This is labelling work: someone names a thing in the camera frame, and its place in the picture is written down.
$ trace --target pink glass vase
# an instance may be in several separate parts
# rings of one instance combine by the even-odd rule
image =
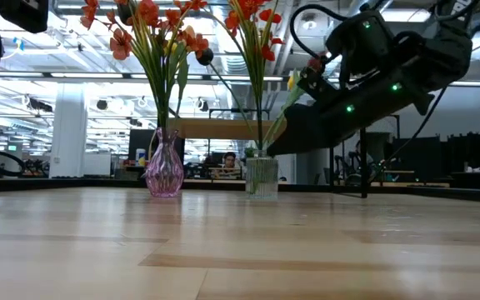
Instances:
[[[146,168],[146,184],[154,197],[175,197],[183,184],[183,164],[175,151],[177,130],[157,128],[158,147]]]

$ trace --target clear glass vase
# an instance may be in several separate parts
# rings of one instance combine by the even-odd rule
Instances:
[[[175,151],[178,131],[157,128],[158,147],[146,168],[146,184],[154,197],[175,197],[183,184],[183,164]]]
[[[266,155],[266,151],[255,151],[246,163],[246,193],[251,199],[275,200],[278,195],[278,160]]]

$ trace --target ceiling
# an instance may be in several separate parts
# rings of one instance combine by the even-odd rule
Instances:
[[[155,0],[163,9],[172,8],[170,1]],[[227,15],[227,1],[210,0],[209,9],[219,18]],[[0,31],[3,37],[5,54],[2,60],[2,72],[34,72],[34,73],[142,73],[138,60],[131,56],[123,62],[113,59],[109,50],[111,33],[101,24],[94,24],[90,31],[79,23],[80,7],[83,0],[52,0],[49,16],[49,29],[44,33],[31,34],[12,25],[0,17]],[[288,20],[290,14],[300,5],[309,1],[281,0],[277,11]],[[312,1],[321,3],[340,13],[346,14],[363,1]],[[431,1],[422,0],[395,0],[383,12],[391,29],[394,32],[402,30],[426,29],[425,21],[428,18],[424,8],[430,6]],[[114,8],[113,0],[101,1],[102,17],[105,11]],[[303,14],[298,19],[297,35],[315,52],[324,50],[323,41],[337,24],[329,17],[318,12]],[[185,20],[185,24],[192,25],[210,42],[210,47],[216,53],[212,62],[219,72],[224,74],[245,73],[242,61],[235,51],[234,44],[226,33],[210,18],[204,15],[193,15]],[[289,41],[282,47],[276,48],[277,61],[267,64],[267,75],[288,75],[293,69],[304,67],[310,58],[301,48],[294,44],[287,32],[288,22],[283,22],[274,28],[276,35]],[[480,80],[480,39],[475,39],[478,47],[474,53],[476,60],[468,73],[471,79]],[[203,67],[193,55],[188,58],[191,74],[212,74],[212,70]],[[338,72],[338,64],[331,66],[332,71]],[[86,84],[87,98],[90,100],[90,120],[88,122],[88,151],[112,151],[125,153],[128,145],[128,130],[135,128],[126,118],[130,116],[141,122],[143,128],[156,126],[156,109],[151,97],[149,86],[142,80],[132,82],[102,82],[101,79]],[[268,108],[278,111],[286,99],[284,89],[272,88],[265,98]],[[233,87],[236,92],[248,97],[249,86]],[[58,84],[54,81],[45,81],[39,78],[16,79],[11,77],[0,78],[0,143],[8,140],[20,140],[28,143],[26,150],[30,153],[45,153],[50,149],[51,132],[53,131],[53,115],[28,108],[30,99],[46,103],[55,109]],[[231,108],[233,100],[228,90],[217,82],[205,84],[189,84],[181,102],[180,116],[182,118],[208,118],[208,112],[200,109],[202,102],[207,102],[209,108]],[[97,102],[108,102],[107,110],[97,108]],[[177,97],[172,97],[171,107],[178,104]],[[215,112],[215,118],[239,118],[238,115],[228,112]],[[204,141],[196,143],[205,148]]]

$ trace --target wooden shelf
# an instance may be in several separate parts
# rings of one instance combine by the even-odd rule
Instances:
[[[211,138],[211,139],[233,139],[253,140],[256,138],[257,121],[249,121],[253,134],[249,132],[246,122],[243,120],[222,120],[222,119],[201,119],[181,118],[176,122],[170,119],[172,128],[179,131],[180,138]],[[265,135],[272,126],[273,121],[262,121],[262,132]],[[277,130],[275,137],[283,133],[286,128],[286,120],[282,121],[281,127]]]

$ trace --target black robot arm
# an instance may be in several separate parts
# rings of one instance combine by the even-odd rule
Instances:
[[[414,104],[425,115],[432,91],[462,78],[469,68],[472,40],[468,24],[478,0],[441,0],[432,10],[437,32],[425,38],[417,32],[394,35],[381,14],[363,6],[342,20],[326,41],[330,57],[318,57],[322,67],[306,67],[297,84],[315,103],[296,104],[285,111],[287,128],[268,148],[270,155],[330,148],[391,113]],[[316,4],[300,7],[290,22]],[[342,56],[338,87],[325,80],[324,65]]]

